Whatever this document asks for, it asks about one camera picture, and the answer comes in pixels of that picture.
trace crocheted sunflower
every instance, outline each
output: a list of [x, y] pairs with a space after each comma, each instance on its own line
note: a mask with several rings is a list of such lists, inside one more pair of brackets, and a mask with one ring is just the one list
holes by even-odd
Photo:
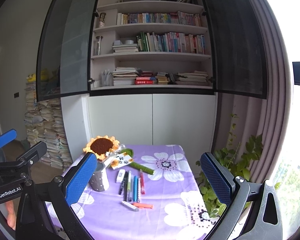
[[83, 149], [85, 153], [92, 152], [97, 156], [98, 160], [104, 160], [106, 158], [106, 152], [114, 152], [119, 148], [119, 141], [112, 136], [109, 138], [105, 136], [97, 136], [91, 138], [87, 146]]

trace floor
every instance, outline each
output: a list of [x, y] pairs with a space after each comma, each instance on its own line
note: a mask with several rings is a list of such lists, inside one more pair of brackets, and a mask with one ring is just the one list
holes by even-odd
[[[24, 148], [19, 141], [12, 141], [3, 147], [7, 161], [15, 161], [18, 156], [24, 153]], [[37, 162], [31, 167], [31, 176], [36, 184], [50, 182], [55, 176], [61, 175], [62, 170], [53, 168], [46, 164]], [[14, 210], [17, 213], [19, 199], [14, 199]]]

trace brown sunflower center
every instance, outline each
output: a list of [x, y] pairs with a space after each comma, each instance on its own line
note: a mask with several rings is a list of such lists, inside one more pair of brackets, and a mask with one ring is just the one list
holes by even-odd
[[112, 148], [112, 146], [113, 142], [109, 139], [99, 138], [91, 144], [90, 149], [97, 154], [104, 154], [107, 151], [109, 151], [109, 149]]

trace floral tablecloth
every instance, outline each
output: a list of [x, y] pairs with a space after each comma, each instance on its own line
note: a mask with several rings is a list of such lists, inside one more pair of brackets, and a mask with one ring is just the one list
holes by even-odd
[[[126, 145], [133, 159], [155, 170], [145, 174], [146, 194], [141, 202], [153, 209], [133, 212], [123, 206], [123, 193], [116, 183], [118, 170], [107, 169], [110, 187], [104, 192], [87, 185], [78, 203], [71, 207], [96, 240], [192, 240], [204, 239], [213, 225], [208, 217], [189, 164], [179, 145]], [[139, 171], [129, 166], [132, 177]], [[53, 223], [60, 227], [51, 203], [47, 204]]]

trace white cabinet door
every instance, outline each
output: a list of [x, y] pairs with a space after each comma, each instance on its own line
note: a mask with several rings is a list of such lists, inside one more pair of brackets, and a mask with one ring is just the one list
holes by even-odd
[[215, 95], [153, 95], [153, 144], [182, 146], [191, 170], [202, 153], [211, 150], [216, 113]]
[[152, 95], [89, 98], [92, 136], [115, 136], [123, 144], [152, 144]]

